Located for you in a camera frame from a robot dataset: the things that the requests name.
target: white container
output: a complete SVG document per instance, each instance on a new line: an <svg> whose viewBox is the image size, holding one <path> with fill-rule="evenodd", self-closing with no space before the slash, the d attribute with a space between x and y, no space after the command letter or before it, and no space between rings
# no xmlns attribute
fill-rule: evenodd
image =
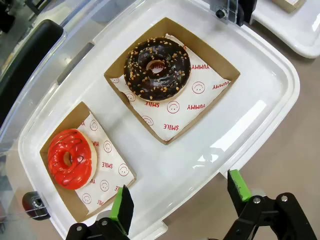
<svg viewBox="0 0 320 240"><path fill-rule="evenodd" d="M251 16L278 36L297 54L315 59L320 55L320 1L307 0L287 13L271 0L258 0Z"/></svg>
<svg viewBox="0 0 320 240"><path fill-rule="evenodd" d="M117 57L163 17L196 34L241 72L221 101L169 145L157 141L141 125L104 78ZM75 220L56 192L39 151L80 101L136 172L130 188L134 214L129 232L136 240L163 234L167 229L164 218L216 174L248 162L299 95L298 74L283 55L246 26L225 24L193 0L138 0L92 41L95 46L63 83L53 83L18 140L25 172L64 239ZM94 216L84 223L91 225L95 220Z"/></svg>

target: chocolate frosting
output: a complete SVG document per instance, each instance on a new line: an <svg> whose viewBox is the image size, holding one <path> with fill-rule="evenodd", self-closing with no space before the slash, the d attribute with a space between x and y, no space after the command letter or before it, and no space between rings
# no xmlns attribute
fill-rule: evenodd
<svg viewBox="0 0 320 240"><path fill-rule="evenodd" d="M159 73L152 68L162 66ZM177 94L186 85L191 72L186 50L164 37L150 38L128 53L124 79L130 90L148 101L161 101Z"/></svg>

